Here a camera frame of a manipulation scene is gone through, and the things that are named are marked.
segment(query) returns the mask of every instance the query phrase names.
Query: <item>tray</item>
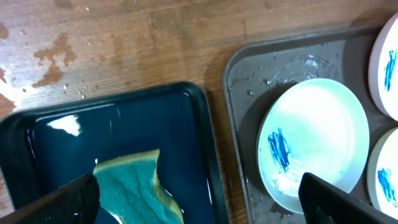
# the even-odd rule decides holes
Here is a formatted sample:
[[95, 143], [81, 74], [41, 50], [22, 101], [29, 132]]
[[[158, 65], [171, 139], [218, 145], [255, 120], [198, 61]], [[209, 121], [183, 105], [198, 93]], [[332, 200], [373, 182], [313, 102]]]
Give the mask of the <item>tray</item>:
[[[78, 117], [80, 133], [72, 119], [59, 124], [67, 116]], [[23, 111], [0, 124], [0, 165], [15, 209], [97, 162], [158, 148], [159, 180], [185, 223], [228, 223], [207, 99], [192, 83]], [[96, 223], [117, 221], [101, 208]]]
[[[286, 90], [309, 78], [330, 78], [346, 85], [368, 119], [370, 150], [397, 122], [384, 116], [368, 88], [368, 62], [381, 26], [301, 35], [248, 44], [230, 58], [223, 88], [249, 223], [305, 223], [269, 196], [256, 167], [257, 133], [266, 111]], [[365, 173], [351, 192], [370, 203]]]

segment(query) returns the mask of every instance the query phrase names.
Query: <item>brown tabletop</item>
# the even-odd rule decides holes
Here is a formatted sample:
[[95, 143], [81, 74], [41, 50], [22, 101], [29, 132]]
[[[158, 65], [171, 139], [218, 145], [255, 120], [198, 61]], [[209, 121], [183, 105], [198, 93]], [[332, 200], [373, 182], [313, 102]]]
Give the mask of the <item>brown tabletop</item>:
[[[2, 0], [0, 118], [186, 80], [209, 100], [229, 214], [246, 223], [221, 79], [247, 42], [379, 24], [394, 0]], [[0, 217], [12, 212], [0, 177]]]

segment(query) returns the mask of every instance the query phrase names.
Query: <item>round plate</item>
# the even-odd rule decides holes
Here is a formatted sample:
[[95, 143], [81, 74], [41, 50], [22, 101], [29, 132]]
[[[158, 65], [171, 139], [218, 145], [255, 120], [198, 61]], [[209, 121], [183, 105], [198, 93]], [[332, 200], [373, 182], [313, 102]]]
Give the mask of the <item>round plate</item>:
[[268, 111], [257, 138], [257, 165], [271, 197], [303, 213], [298, 192], [304, 172], [350, 192], [368, 151], [361, 103], [344, 85], [320, 78], [293, 86]]
[[369, 90], [376, 106], [398, 121], [398, 13], [380, 31], [369, 59]]
[[398, 128], [384, 134], [368, 164], [368, 191], [373, 206], [398, 219]]

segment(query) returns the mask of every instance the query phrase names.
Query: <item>green sponge cloth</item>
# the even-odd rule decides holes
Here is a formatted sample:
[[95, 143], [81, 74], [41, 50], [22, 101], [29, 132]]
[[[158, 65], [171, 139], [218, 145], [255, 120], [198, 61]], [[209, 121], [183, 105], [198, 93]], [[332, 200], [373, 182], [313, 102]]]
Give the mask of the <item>green sponge cloth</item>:
[[183, 223], [181, 209], [157, 178], [159, 152], [123, 156], [94, 168], [101, 206], [124, 224]]

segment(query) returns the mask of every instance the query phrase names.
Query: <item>blue paint stain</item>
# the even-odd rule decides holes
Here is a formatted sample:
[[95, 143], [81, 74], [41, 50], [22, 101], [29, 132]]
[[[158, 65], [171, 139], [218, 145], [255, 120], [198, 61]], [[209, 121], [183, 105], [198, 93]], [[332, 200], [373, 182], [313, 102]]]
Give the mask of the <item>blue paint stain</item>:
[[386, 73], [386, 77], [384, 78], [384, 88], [387, 91], [390, 91], [391, 88], [391, 78], [394, 70], [396, 68], [397, 56], [398, 56], [398, 49], [397, 50], [390, 50], [389, 52], [389, 61], [384, 69]]
[[377, 172], [377, 177], [381, 188], [383, 189], [384, 196], [388, 202], [392, 203], [395, 208], [397, 208], [396, 191], [394, 190], [392, 184], [390, 183], [391, 170], [385, 170], [384, 168]]
[[274, 164], [276, 165], [276, 162], [278, 162], [280, 167], [286, 172], [289, 169], [289, 160], [287, 158], [289, 147], [280, 128], [278, 128], [278, 133], [272, 132], [272, 134], [268, 135], [268, 144]]

